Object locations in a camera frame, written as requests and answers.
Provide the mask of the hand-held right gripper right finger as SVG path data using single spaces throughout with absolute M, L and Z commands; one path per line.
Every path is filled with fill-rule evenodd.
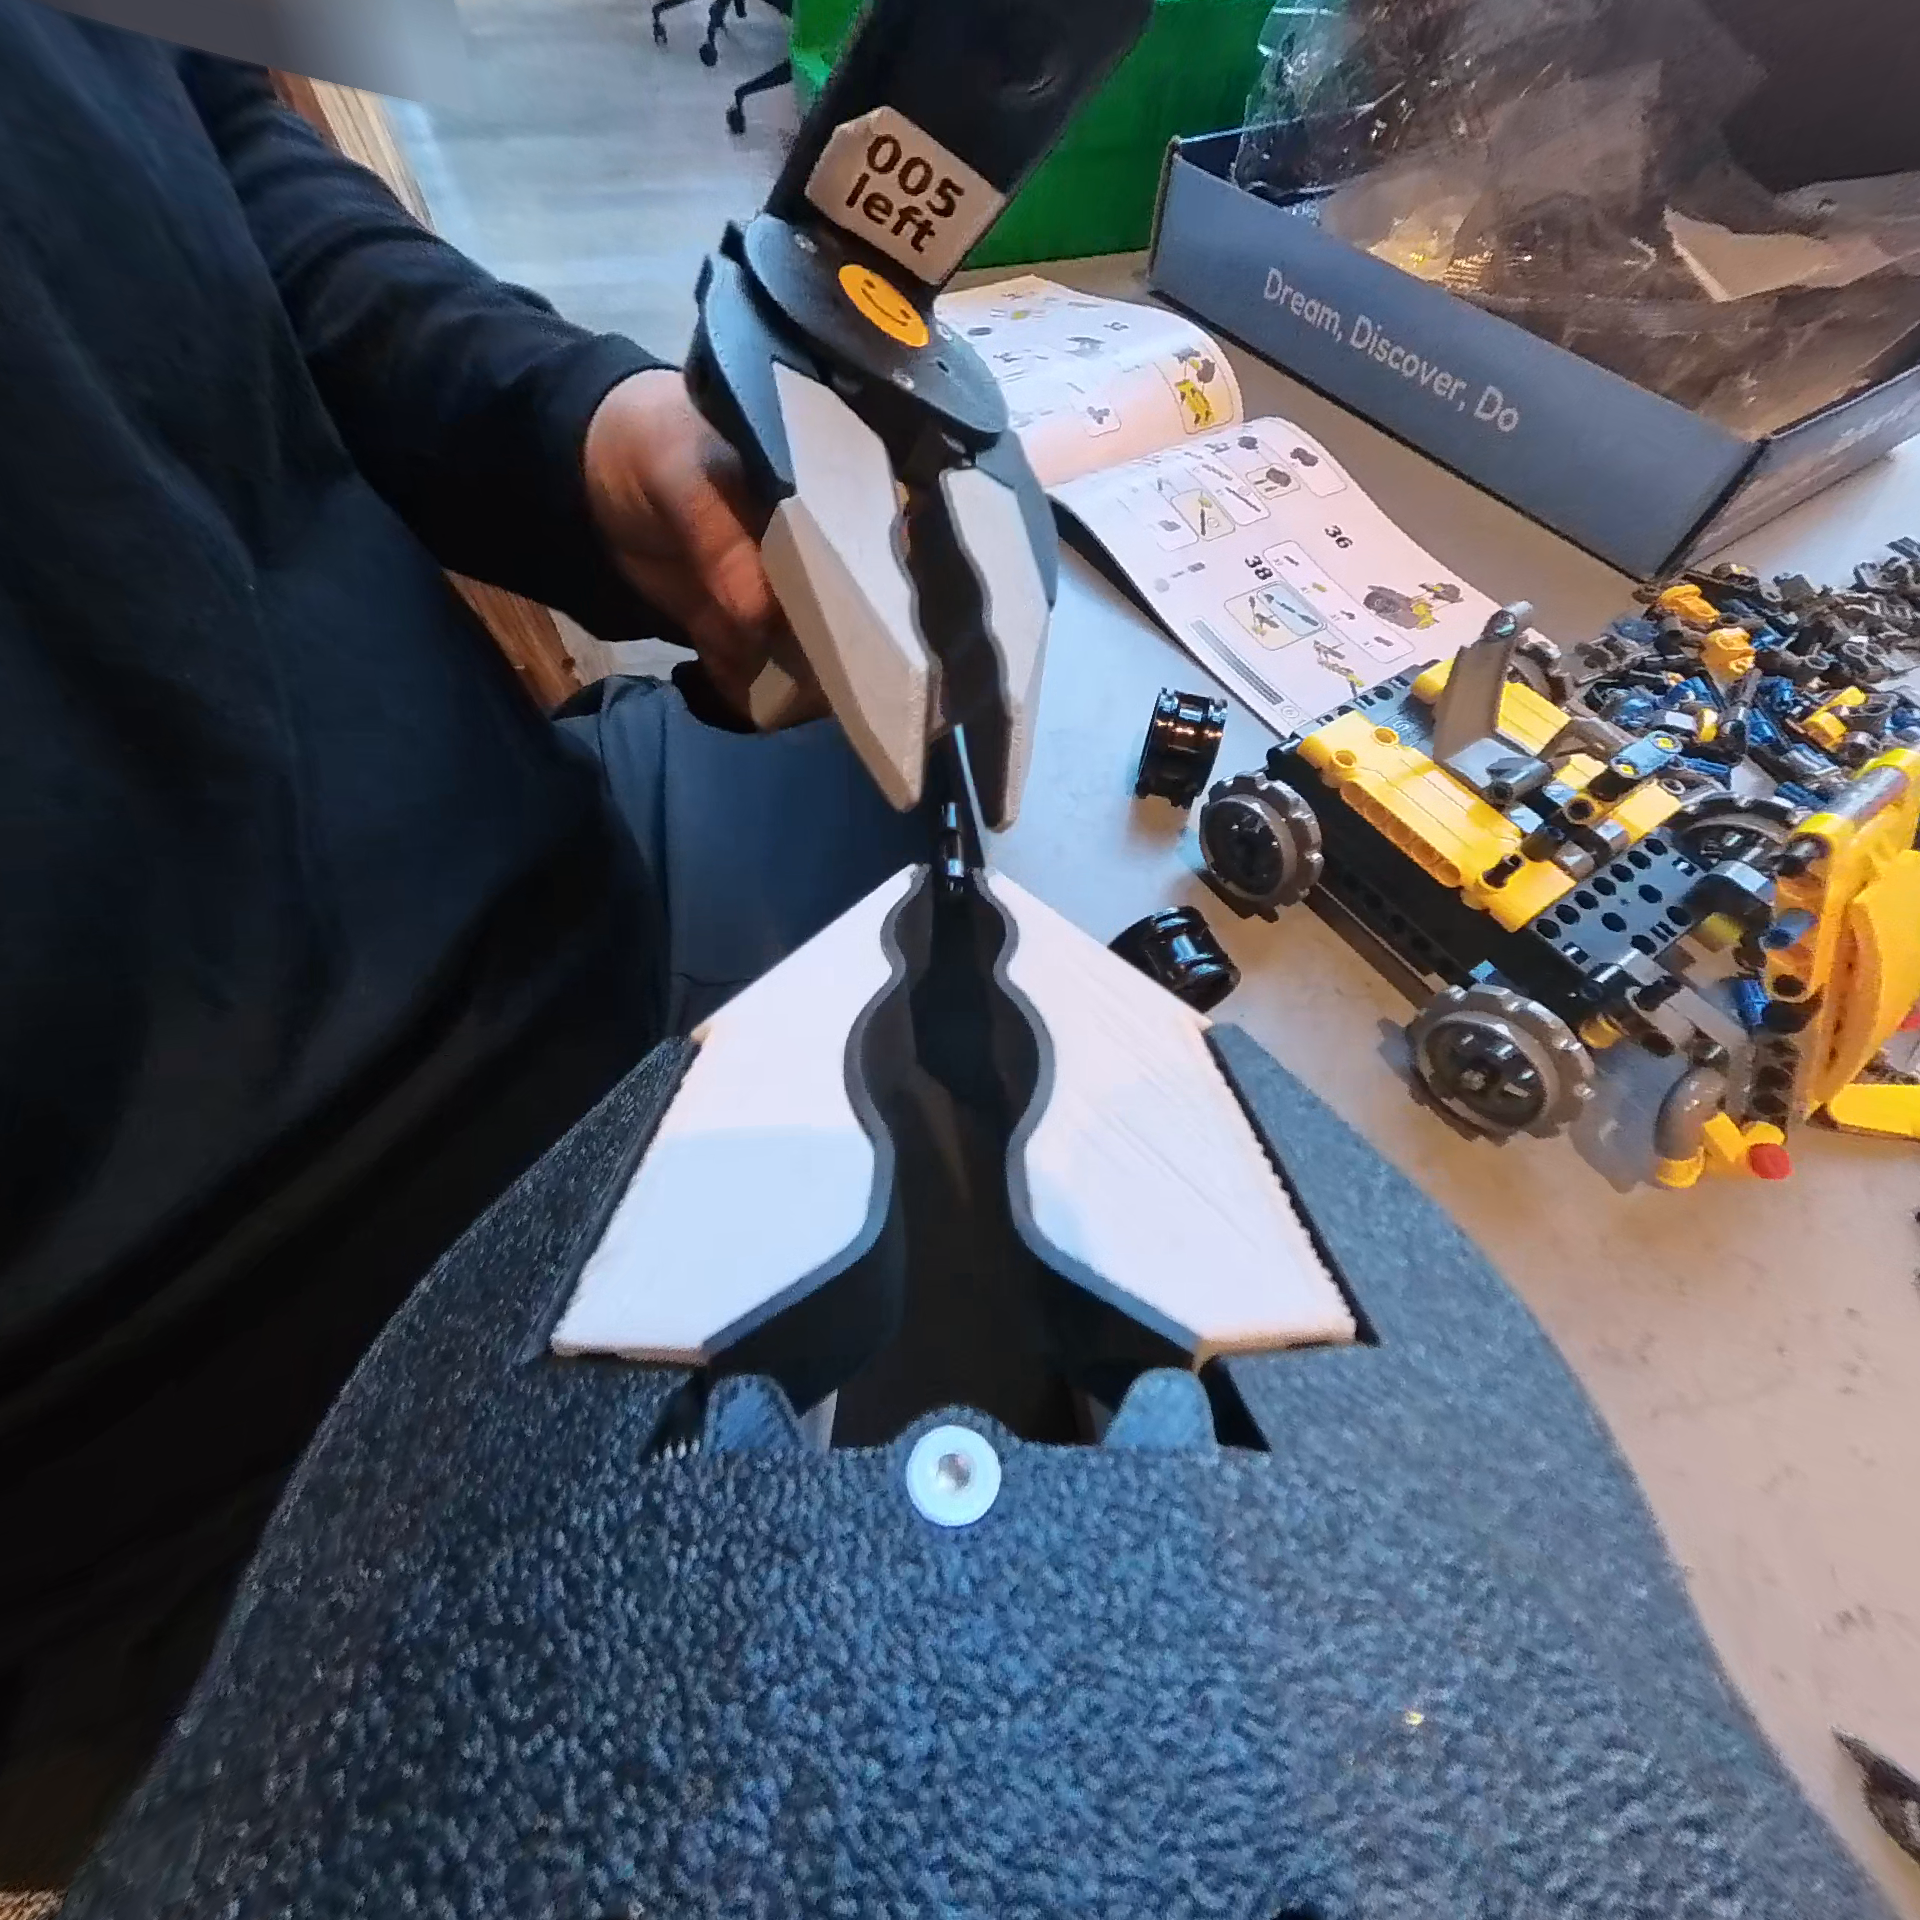
M 1210 1046 L 1211 1022 L 986 870 L 997 973 L 1040 1024 L 1015 1199 L 1040 1252 L 1189 1364 L 1354 1344 L 1359 1324 Z

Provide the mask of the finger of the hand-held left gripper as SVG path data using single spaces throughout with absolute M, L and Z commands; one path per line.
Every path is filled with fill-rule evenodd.
M 907 516 L 907 572 L 933 660 L 928 735 L 965 735 L 983 825 L 1017 823 L 1035 745 L 1059 533 L 1025 463 L 960 463 Z
M 775 396 L 797 486 L 768 518 L 767 576 L 871 780 L 894 809 L 915 809 L 944 674 L 922 630 L 890 449 L 813 374 L 775 365 Z

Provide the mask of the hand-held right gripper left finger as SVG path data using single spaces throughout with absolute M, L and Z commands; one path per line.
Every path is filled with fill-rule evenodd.
M 694 1058 L 550 1349 L 707 1364 L 858 1257 L 881 1150 L 849 1089 L 858 1020 L 904 976 L 910 866 L 694 1031 Z

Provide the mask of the black toy wheel rim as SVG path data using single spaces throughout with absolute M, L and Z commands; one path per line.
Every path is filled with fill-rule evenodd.
M 1162 687 L 1143 732 L 1137 799 L 1187 810 L 1207 791 L 1225 735 L 1230 701 L 1207 693 Z
M 1215 1013 L 1241 985 L 1240 967 L 1191 904 L 1142 917 L 1112 937 L 1110 950 L 1198 1015 Z

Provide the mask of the small black axle pin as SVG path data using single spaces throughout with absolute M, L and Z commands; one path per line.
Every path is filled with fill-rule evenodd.
M 951 726 L 928 749 L 928 801 L 933 805 L 933 874 L 949 897 L 974 889 L 982 866 L 982 821 L 969 740 Z

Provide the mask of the person's left forearm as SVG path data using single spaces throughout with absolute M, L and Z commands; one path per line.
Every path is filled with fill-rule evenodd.
M 585 489 L 600 401 L 666 362 L 424 229 L 266 69 L 181 53 L 176 70 L 354 469 L 415 540 L 600 640 L 679 638 L 618 572 Z

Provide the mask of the person's left hand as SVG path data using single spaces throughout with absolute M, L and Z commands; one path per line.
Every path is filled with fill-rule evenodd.
M 616 569 L 723 709 L 757 729 L 827 717 L 761 562 L 767 510 L 679 370 L 630 374 L 594 405 L 583 490 Z

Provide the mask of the open instruction manual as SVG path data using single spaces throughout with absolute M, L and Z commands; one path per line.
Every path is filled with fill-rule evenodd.
M 1053 503 L 1278 735 L 1450 658 L 1496 615 L 1328 448 L 1248 413 L 1191 319 L 1035 274 L 947 293 L 941 316 L 994 372 Z

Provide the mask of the person's grey trouser leg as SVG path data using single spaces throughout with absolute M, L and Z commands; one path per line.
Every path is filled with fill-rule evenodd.
M 747 733 L 671 678 L 610 677 L 557 735 L 609 839 L 601 918 L 640 1045 L 687 1034 L 858 901 L 937 852 L 943 799 L 894 807 L 835 720 Z

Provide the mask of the green partition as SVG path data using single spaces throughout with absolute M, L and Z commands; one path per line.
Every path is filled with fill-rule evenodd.
M 1070 120 L 968 256 L 969 269 L 1142 250 L 1176 136 L 1237 128 L 1265 2 L 1159 2 L 1137 48 Z

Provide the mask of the black office chair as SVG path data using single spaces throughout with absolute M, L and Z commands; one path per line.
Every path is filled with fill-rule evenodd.
M 754 9 L 778 15 L 787 32 L 794 28 L 794 2 L 654 2 L 648 7 L 648 21 L 654 46 L 667 46 L 667 18 L 673 14 L 695 9 L 703 18 L 703 36 L 695 44 L 695 56 L 709 70 L 717 70 L 723 56 L 723 38 L 731 34 L 734 25 L 746 21 Z M 757 97 L 789 89 L 797 77 L 792 41 L 784 44 L 781 58 L 763 65 L 759 72 L 734 84 L 726 104 L 726 128 L 729 140 L 738 141 L 751 128 L 751 104 Z

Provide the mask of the yellow black brick vehicle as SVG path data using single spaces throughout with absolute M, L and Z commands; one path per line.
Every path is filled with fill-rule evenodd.
M 1519 677 L 1530 615 L 1410 666 L 1215 784 L 1198 842 L 1247 917 L 1338 902 L 1431 985 L 1416 1087 L 1474 1136 L 1587 1118 L 1599 1054 L 1673 1066 L 1653 1177 L 1778 1182 L 1792 1129 L 1915 1138 L 1915 745 L 1808 799 L 1704 775 L 1698 711 L 1645 732 Z

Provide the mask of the person's black sweater torso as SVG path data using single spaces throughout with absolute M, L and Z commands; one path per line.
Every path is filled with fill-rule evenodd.
M 6 5 L 6 1890 L 399 1302 L 648 1049 L 587 772 L 354 469 L 169 41 Z

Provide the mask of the clear plastic bags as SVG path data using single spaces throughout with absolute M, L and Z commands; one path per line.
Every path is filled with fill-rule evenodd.
M 1230 181 L 1749 441 L 1915 365 L 1919 5 L 1277 5 Z

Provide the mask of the dark blue cardboard box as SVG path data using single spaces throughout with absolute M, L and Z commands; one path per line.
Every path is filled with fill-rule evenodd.
M 1233 181 L 1235 128 L 1176 136 L 1147 285 L 1618 572 L 1653 580 L 1909 441 L 1915 367 L 1747 438 Z

